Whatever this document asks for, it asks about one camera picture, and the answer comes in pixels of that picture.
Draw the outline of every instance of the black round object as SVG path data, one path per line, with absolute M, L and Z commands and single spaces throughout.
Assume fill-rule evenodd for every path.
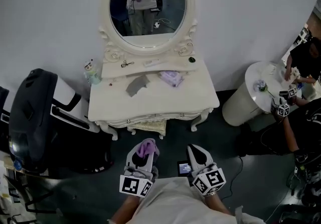
M 192 63 L 193 63 L 193 62 L 196 62 L 196 60 L 195 60 L 195 58 L 190 57 L 190 58 L 189 58 L 189 62 L 192 62 Z

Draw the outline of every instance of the wristwatch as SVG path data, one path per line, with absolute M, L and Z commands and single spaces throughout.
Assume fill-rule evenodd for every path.
M 210 197 L 210 196 L 215 195 L 216 193 L 217 193 L 217 192 L 214 191 L 214 192 L 211 192 L 211 193 L 208 193 L 208 194 L 204 195 L 204 197 Z

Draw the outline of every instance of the white wall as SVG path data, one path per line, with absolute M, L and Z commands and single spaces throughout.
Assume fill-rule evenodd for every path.
M 294 41 L 316 0 L 196 0 L 196 49 L 216 90 L 236 88 L 246 68 L 276 60 Z M 59 74 L 88 91 L 83 63 L 102 59 L 100 0 L 0 0 L 0 85 L 17 89 L 31 69 Z

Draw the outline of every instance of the oval mirror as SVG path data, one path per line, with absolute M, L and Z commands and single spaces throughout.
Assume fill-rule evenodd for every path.
M 153 48 L 168 42 L 186 14 L 186 0 L 110 0 L 115 30 L 131 45 Z

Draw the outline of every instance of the ornate mirror frame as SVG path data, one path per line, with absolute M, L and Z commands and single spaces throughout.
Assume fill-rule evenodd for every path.
M 193 53 L 192 34 L 196 31 L 195 0 L 185 0 L 186 9 L 183 22 L 174 36 L 164 44 L 154 47 L 139 47 L 126 42 L 115 30 L 110 16 L 110 0 L 102 0 L 101 17 L 102 27 L 99 32 L 106 41 L 104 62 L 117 62 L 126 54 L 138 56 L 156 55 L 168 51 L 186 56 Z

